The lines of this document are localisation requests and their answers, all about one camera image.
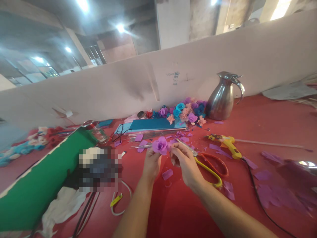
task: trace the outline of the pitcher handle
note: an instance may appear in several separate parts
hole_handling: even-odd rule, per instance
[[[239,87],[240,91],[241,91],[241,97],[240,97],[240,100],[237,102],[237,104],[239,104],[243,97],[244,97],[244,86],[242,85],[242,83],[238,80],[238,78],[241,78],[243,77],[243,75],[236,75],[236,74],[233,74],[232,77],[231,77],[231,81],[232,83],[234,83],[236,86]]]

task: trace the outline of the scissors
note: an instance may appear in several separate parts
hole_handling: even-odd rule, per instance
[[[188,145],[186,145],[184,142],[182,142],[180,139],[176,138],[176,140],[180,143],[182,143],[186,148],[188,148],[192,153],[193,153],[193,156],[195,158],[195,161],[197,164],[199,164],[201,167],[203,167],[205,170],[207,170],[208,172],[210,172],[213,176],[215,176],[217,179],[218,179],[218,183],[211,183],[214,187],[218,188],[218,187],[221,187],[222,186],[222,180],[220,177],[227,177],[229,175],[229,172],[228,172],[228,168],[226,166],[226,164],[221,160],[219,159],[218,157],[214,156],[214,155],[211,155],[211,154],[207,154],[207,153],[198,153],[197,151],[194,151],[192,148],[190,148]],[[216,171],[216,173],[211,170],[209,167],[207,167],[206,165],[204,165],[202,162],[200,162],[197,157],[200,156],[202,157],[207,163],[208,165]],[[220,173],[217,169],[215,169],[215,167],[207,160],[206,156],[208,157],[211,157],[213,159],[216,159],[218,162],[220,162],[222,164],[222,166],[225,168],[225,173],[222,174]]]

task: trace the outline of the green board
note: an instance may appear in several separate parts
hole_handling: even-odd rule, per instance
[[[79,128],[18,180],[0,199],[0,231],[32,230],[56,198],[67,170],[76,168],[80,150],[95,145],[96,141]]]

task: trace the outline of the stainless steel pitcher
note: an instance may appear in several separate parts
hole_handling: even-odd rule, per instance
[[[211,119],[225,120],[230,116],[233,107],[234,98],[232,84],[237,85],[241,91],[239,102],[243,99],[244,86],[237,79],[243,77],[243,75],[239,76],[226,71],[217,73],[217,75],[220,77],[220,82],[207,102],[205,113]]]

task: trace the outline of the yellow glue gun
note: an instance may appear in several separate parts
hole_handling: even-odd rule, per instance
[[[225,148],[228,148],[230,150],[230,152],[232,153],[232,158],[234,158],[234,159],[241,159],[242,158],[241,153],[233,145],[233,143],[234,143],[233,137],[226,137],[226,136],[221,136],[221,135],[216,135],[216,134],[211,134],[211,135],[208,135],[207,137],[210,140],[215,140],[215,141],[221,142],[221,147],[225,147]]]

